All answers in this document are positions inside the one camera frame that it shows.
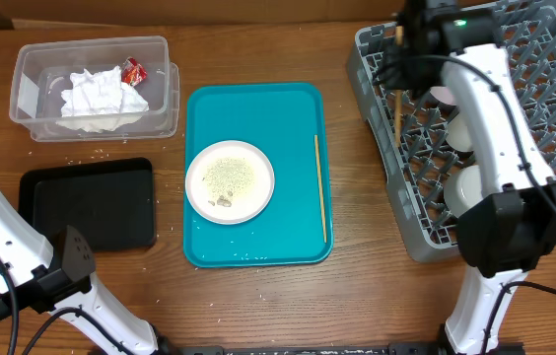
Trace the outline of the small pink bowl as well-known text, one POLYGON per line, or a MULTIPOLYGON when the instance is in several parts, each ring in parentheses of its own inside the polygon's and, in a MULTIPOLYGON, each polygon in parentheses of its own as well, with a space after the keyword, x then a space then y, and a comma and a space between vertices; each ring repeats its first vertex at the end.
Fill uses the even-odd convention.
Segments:
POLYGON ((438 102, 447 106, 456 106, 455 98, 452 92, 444 86, 434 86, 430 89, 430 94, 438 102))

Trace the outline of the white cup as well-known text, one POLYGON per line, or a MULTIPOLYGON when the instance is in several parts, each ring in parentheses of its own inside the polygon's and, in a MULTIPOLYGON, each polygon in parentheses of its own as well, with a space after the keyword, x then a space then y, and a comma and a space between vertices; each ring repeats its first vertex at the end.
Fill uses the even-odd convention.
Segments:
POLYGON ((447 126, 448 136, 447 143, 459 152, 472 152, 472 142, 469 130, 466 124, 467 117, 464 113, 459 112, 447 126))

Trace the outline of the grey saucer bowl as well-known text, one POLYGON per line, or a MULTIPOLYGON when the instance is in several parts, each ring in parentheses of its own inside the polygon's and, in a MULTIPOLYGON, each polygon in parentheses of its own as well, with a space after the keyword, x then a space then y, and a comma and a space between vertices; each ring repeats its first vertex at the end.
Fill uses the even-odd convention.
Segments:
POLYGON ((444 187, 444 200, 458 218, 482 200, 480 169, 473 165, 450 176, 444 187))

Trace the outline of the large white plate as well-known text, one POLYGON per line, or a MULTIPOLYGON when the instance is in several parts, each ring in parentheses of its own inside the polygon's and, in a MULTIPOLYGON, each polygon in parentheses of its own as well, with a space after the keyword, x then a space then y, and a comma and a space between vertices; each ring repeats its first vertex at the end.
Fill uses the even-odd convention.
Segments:
POLYGON ((214 143, 190 162, 185 192, 190 206, 220 225, 247 222, 271 200, 275 174, 267 156, 238 140, 214 143))

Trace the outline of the red snack wrapper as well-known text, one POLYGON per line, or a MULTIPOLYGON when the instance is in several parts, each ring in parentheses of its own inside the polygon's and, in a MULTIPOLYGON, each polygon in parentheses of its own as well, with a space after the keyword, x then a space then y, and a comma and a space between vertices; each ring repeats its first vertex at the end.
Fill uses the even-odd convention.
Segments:
POLYGON ((121 68, 121 81, 131 87, 135 87, 148 77, 144 66, 135 58, 128 57, 121 68))

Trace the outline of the white napkin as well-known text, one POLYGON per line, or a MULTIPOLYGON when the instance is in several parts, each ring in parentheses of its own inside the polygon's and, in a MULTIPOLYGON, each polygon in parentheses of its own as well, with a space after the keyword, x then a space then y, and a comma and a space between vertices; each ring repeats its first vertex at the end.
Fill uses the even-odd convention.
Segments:
POLYGON ((72 88, 63 90, 61 119, 57 124, 85 132, 114 131, 141 118, 148 102, 129 84, 121 81, 121 69, 70 75, 72 88))

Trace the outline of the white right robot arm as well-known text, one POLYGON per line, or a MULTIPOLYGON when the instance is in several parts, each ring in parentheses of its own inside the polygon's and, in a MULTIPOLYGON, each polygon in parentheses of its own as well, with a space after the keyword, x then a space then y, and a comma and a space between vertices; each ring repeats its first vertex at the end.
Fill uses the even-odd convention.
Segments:
POLYGON ((556 246, 556 178, 527 127, 490 10, 409 1, 397 23, 401 40, 384 49, 374 83, 415 95, 448 88, 467 118, 480 174, 481 198, 457 220, 466 271, 441 349, 498 353, 511 299, 556 246))

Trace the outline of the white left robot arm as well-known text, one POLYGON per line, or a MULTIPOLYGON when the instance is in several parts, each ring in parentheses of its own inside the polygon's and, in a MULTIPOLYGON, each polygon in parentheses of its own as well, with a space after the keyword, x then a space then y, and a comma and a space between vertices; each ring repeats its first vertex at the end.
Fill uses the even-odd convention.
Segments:
POLYGON ((37 232, 0 191, 0 320, 10 319, 17 345, 19 313, 62 319, 106 354, 175 354, 177 348, 149 322, 122 305, 96 273, 86 239, 66 227, 53 240, 37 232))

